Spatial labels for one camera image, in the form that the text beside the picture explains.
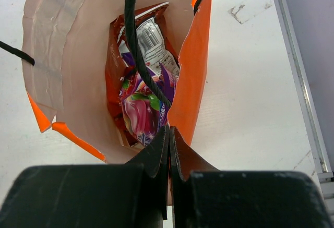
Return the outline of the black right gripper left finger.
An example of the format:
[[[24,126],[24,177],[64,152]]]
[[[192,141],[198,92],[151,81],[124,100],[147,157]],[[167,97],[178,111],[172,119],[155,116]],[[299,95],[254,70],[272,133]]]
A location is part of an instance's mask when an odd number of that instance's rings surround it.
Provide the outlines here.
[[[169,128],[125,164],[23,170],[1,206],[1,227],[162,227]]]

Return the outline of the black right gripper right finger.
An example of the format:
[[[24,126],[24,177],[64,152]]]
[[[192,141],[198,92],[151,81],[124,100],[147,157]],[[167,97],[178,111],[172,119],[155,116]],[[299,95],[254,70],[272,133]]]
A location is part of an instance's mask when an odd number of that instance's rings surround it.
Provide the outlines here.
[[[333,227],[309,176],[296,171],[221,171],[169,134],[174,227]]]

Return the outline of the purple Fox's candy bag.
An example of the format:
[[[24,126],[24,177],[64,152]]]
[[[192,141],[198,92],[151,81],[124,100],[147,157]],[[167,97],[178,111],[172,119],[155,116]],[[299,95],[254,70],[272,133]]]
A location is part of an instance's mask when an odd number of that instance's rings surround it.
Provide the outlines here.
[[[177,76],[167,70],[167,65],[178,68],[170,52],[148,71],[162,93],[172,102]],[[131,70],[124,79],[120,100],[123,119],[129,133],[143,146],[150,144],[161,126],[168,123],[169,107],[157,98],[142,80],[140,74]]]

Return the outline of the red brown snack bag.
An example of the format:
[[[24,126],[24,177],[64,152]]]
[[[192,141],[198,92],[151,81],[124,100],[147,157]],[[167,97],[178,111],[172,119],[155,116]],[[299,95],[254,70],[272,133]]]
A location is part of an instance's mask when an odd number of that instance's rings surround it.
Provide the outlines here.
[[[136,34],[140,52],[148,67],[153,68],[159,61],[170,52],[178,68],[167,65],[167,70],[177,76],[180,74],[180,66],[176,52],[166,36],[166,20],[164,12],[169,2],[162,2],[138,9],[135,11]],[[128,48],[125,35],[124,16],[120,15],[110,23],[109,43],[105,66],[106,96],[108,110],[115,121],[115,125],[125,136],[128,146],[135,146],[139,143],[127,130],[120,100],[120,92],[125,77],[135,70],[135,62]]]

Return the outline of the orange paper bag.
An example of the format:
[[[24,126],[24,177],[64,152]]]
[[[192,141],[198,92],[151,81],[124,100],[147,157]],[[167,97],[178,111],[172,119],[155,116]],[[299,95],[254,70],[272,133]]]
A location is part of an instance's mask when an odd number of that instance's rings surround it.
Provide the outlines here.
[[[180,74],[171,102],[149,74],[136,34],[135,11],[169,2],[166,36]],[[1,48],[22,59],[26,92],[40,131],[53,129],[96,158],[130,160],[141,144],[128,146],[108,110],[105,66],[110,23],[125,20],[135,68],[169,107],[168,123],[192,142],[207,73],[211,0],[26,0],[22,49]]]

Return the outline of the aluminium table edge rail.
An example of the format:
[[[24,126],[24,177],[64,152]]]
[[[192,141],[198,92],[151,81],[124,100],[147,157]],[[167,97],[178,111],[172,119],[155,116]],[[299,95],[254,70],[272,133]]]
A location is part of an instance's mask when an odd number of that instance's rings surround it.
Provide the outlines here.
[[[313,103],[311,89],[308,84],[301,51],[293,28],[288,3],[287,0],[274,0],[274,2],[314,159],[315,172],[317,173],[320,183],[321,193],[325,200],[333,201],[333,171],[320,130],[319,120]]]

